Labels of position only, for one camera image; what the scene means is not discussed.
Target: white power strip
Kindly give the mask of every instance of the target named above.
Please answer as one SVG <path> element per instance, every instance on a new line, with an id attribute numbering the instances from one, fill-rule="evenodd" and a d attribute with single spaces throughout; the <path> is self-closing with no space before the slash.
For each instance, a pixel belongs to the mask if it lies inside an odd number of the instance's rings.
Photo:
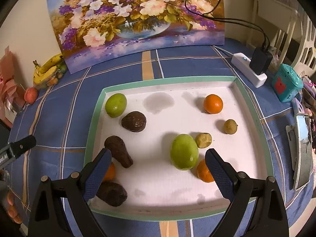
<path id="1" fill-rule="evenodd" d="M 233 55 L 232 64 L 238 68 L 256 88 L 262 86 L 267 80 L 265 73 L 258 76 L 253 72 L 249 67 L 250 59 L 241 52 Z"/>

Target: blue gripper pad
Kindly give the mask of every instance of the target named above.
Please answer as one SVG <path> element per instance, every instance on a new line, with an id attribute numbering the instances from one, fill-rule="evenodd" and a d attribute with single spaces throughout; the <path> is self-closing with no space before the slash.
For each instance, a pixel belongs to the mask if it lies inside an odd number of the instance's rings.
<path id="1" fill-rule="evenodd" d="M 89 199 L 92 199 L 96 195 L 102 183 L 103 177 L 111 165 L 112 155 L 110 150 L 103 148 L 93 162 L 97 160 L 99 160 L 99 162 L 88 176 L 84 185 L 83 199 L 85 202 L 87 202 Z"/>
<path id="2" fill-rule="evenodd" d="M 235 192 L 233 189 L 234 185 L 233 181 L 222 167 L 225 162 L 218 155 L 215 149 L 207 150 L 205 154 L 205 162 L 223 197 L 232 202 L 235 198 Z"/>

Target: table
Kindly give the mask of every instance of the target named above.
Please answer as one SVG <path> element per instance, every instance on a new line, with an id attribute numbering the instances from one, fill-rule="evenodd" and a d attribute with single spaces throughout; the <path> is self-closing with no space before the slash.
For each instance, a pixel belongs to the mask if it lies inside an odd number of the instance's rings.
<path id="1" fill-rule="evenodd" d="M 248 48 L 233 39 L 225 39 L 221 48 L 231 53 L 252 55 Z M 261 119 L 274 177 L 291 226 L 306 208 L 313 192 L 313 175 L 306 187 L 299 191 L 291 190 L 293 171 L 285 132 L 286 125 L 294 124 L 291 104 L 278 100 L 271 87 L 270 75 L 262 87 L 255 88 L 230 61 L 229 53 L 212 46 L 151 50 L 106 61 L 73 75 L 66 73 L 57 85 L 42 91 L 37 101 L 16 117 L 9 138 L 9 141 L 16 141 L 33 134 L 37 140 L 36 147 L 7 167 L 9 187 L 16 195 L 24 223 L 28 224 L 41 176 L 47 175 L 53 180 L 66 178 L 82 169 L 91 117 L 103 88 L 157 78 L 228 75 L 241 78 Z M 236 236 L 243 234 L 253 204 L 249 203 Z M 81 236 L 67 201 L 64 206 L 75 236 Z M 140 222 L 100 214 L 95 214 L 95 217 L 109 237 L 193 237 L 208 236 L 222 215 L 179 222 Z"/>

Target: teal toy box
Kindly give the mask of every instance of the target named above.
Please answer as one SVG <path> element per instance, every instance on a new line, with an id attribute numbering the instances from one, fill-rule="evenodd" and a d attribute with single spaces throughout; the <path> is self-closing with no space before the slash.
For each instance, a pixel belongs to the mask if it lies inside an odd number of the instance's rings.
<path id="1" fill-rule="evenodd" d="M 304 86 L 294 69 L 287 64 L 280 65 L 271 85 L 281 102 L 291 101 Z"/>

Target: smartphone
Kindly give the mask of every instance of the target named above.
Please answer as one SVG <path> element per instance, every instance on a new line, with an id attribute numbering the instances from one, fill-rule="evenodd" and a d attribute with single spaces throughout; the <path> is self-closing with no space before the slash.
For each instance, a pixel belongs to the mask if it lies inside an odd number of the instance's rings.
<path id="1" fill-rule="evenodd" d="M 297 156 L 293 187 L 298 190 L 308 184 L 312 168 L 312 135 L 307 114 L 298 113 L 296 115 L 295 131 Z"/>

